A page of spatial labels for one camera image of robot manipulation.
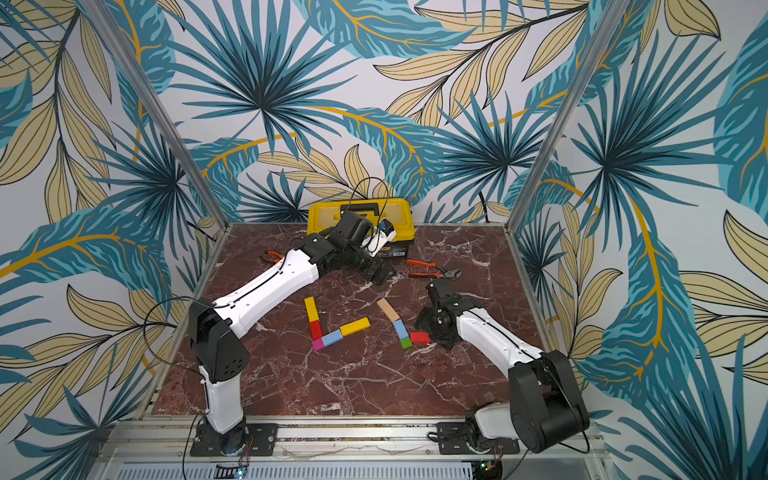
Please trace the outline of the red block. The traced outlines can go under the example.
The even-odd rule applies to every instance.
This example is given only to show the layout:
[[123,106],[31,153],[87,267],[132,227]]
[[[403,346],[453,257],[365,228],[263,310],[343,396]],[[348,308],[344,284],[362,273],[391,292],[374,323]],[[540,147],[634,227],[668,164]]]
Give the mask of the red block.
[[310,321],[310,332],[313,341],[320,340],[323,337],[323,330],[320,321]]
[[410,340],[413,344],[429,344],[432,342],[428,333],[420,331],[412,332]]

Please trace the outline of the natural wood block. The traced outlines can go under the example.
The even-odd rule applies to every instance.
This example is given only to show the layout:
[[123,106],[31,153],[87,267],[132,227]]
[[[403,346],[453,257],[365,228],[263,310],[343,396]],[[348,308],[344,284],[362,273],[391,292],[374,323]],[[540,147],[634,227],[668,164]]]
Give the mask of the natural wood block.
[[377,305],[391,323],[395,323],[400,320],[400,315],[395,311],[395,309],[386,298],[378,300]]

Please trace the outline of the light blue block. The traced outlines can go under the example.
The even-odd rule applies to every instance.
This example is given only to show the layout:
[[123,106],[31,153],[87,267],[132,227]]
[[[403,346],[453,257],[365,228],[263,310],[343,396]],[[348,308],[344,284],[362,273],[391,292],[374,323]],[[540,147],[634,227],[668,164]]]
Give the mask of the light blue block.
[[340,329],[336,329],[322,337],[323,347],[331,346],[344,338]]
[[395,328],[395,330],[397,332],[397,335],[398,335],[399,339],[409,339],[410,338],[410,335],[409,335],[409,333],[408,333],[408,331],[407,331],[407,329],[405,327],[405,324],[403,323],[402,320],[396,320],[393,323],[393,326],[394,326],[394,328]]

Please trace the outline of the yellow block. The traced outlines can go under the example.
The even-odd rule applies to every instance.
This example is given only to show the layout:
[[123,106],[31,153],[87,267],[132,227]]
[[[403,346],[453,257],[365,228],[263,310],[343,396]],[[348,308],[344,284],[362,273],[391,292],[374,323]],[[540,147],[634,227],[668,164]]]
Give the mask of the yellow block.
[[319,313],[316,307],[315,299],[313,297],[305,298],[304,303],[309,322],[317,322],[319,320]]
[[343,337],[348,337],[355,333],[368,329],[371,326],[367,317],[344,324],[340,327],[340,332]]

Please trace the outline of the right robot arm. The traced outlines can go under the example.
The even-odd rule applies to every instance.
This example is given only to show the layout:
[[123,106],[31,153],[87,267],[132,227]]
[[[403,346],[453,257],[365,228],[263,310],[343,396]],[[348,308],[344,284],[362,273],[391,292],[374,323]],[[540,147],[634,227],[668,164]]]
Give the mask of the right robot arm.
[[416,327],[446,350],[461,341],[471,344],[507,379],[508,401],[469,414],[469,442],[477,447],[517,440],[540,453],[587,433],[589,413],[562,352],[543,351],[517,337],[448,280],[432,280],[426,290],[431,304],[420,312]]

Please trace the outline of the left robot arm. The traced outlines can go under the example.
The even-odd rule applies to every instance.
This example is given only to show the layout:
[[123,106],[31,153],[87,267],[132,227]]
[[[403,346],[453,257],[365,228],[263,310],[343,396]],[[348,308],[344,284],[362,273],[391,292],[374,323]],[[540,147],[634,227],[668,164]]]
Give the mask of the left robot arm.
[[272,309],[324,275],[344,268],[381,285],[394,267],[380,251],[396,236],[394,224],[373,224],[347,209],[338,223],[304,236],[270,269],[212,302],[197,300],[190,309],[188,335],[203,378],[206,425],[220,437],[245,428],[240,374],[250,354],[242,338]]

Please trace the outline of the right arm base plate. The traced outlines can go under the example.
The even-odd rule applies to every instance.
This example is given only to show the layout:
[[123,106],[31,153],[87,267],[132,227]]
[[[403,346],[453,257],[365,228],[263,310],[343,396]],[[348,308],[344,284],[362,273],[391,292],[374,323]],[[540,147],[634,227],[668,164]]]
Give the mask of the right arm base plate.
[[439,422],[427,438],[438,445],[441,455],[506,455],[521,451],[515,439],[488,439],[470,420]]

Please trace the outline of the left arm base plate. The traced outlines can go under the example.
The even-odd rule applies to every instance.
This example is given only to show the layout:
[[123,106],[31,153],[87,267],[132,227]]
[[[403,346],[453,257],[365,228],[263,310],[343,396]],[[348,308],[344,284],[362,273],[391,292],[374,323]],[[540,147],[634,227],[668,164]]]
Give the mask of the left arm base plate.
[[275,423],[243,421],[229,432],[219,433],[203,419],[192,437],[190,454],[192,457],[270,457],[277,431]]

